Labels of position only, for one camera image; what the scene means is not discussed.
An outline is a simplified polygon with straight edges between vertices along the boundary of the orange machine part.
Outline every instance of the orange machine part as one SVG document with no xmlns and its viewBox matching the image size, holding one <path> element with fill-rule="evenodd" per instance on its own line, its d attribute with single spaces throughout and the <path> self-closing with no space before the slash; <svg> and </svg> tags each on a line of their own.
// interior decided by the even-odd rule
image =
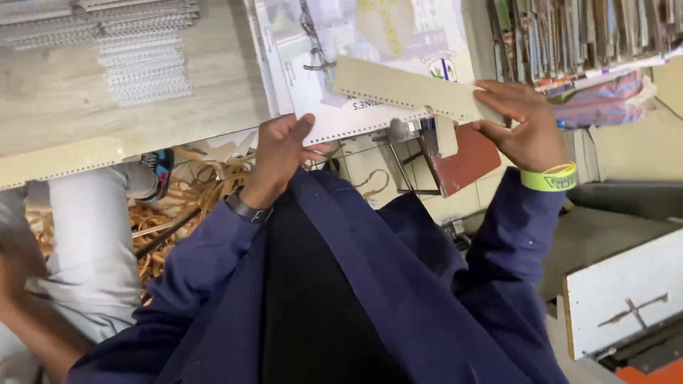
<svg viewBox="0 0 683 384">
<path fill-rule="evenodd" d="M 626 367 L 618 370 L 616 375 L 628 384 L 680 384 L 683 383 L 683 359 L 663 366 L 651 374 Z"/>
</svg>

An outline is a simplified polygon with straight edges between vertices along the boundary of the yellow wristband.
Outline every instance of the yellow wristband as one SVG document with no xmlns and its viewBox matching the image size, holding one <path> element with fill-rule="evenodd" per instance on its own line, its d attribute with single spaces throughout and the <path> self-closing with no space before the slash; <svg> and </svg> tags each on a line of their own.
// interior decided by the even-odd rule
<svg viewBox="0 0 683 384">
<path fill-rule="evenodd" d="M 522 171 L 522 185 L 534 191 L 543 192 L 562 192 L 569 191 L 579 183 L 576 172 L 576 164 L 563 165 L 563 171 L 555 174 Z M 559 167 L 554 167 L 548 171 L 553 171 Z"/>
</svg>

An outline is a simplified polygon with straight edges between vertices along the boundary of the blue sneaker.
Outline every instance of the blue sneaker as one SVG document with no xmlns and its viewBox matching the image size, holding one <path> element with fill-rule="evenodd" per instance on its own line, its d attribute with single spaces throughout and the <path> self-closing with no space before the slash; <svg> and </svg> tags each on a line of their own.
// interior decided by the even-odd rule
<svg viewBox="0 0 683 384">
<path fill-rule="evenodd" d="M 167 148 L 165 150 L 145 153 L 142 155 L 142 159 L 140 159 L 140 164 L 151 169 L 156 175 L 157 181 L 154 193 L 145 199 L 137 199 L 137 201 L 149 203 L 163 199 L 169 190 L 169 182 L 171 181 L 173 150 Z"/>
</svg>

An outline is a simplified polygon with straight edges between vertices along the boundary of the wristwatch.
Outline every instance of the wristwatch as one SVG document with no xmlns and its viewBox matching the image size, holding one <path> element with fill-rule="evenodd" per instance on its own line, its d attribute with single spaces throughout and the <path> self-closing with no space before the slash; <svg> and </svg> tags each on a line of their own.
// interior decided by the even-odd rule
<svg viewBox="0 0 683 384">
<path fill-rule="evenodd" d="M 243 189 L 244 186 L 242 185 L 241 187 L 238 187 L 237 190 L 234 191 L 230 196 L 225 198 L 225 203 L 227 206 L 229 206 L 230 209 L 232 209 L 232 211 L 235 212 L 239 217 L 242 217 L 249 223 L 263 224 L 268 221 L 268 218 L 273 213 L 273 207 L 258 210 L 247 206 L 242 202 L 242 199 L 240 199 L 240 193 Z"/>
</svg>

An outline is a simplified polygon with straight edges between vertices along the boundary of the navy blue jacket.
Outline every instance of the navy blue jacket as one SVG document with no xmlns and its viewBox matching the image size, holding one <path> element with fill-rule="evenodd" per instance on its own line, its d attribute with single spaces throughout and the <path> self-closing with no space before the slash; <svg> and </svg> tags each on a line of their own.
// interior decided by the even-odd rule
<svg viewBox="0 0 683 384">
<path fill-rule="evenodd" d="M 567 383 L 533 290 L 564 194 L 508 169 L 467 265 L 414 195 L 372 210 L 345 180 L 299 169 L 290 190 L 414 383 Z M 137 325 L 69 383 L 244 383 L 260 374 L 266 230 L 219 204 L 169 255 Z"/>
</svg>

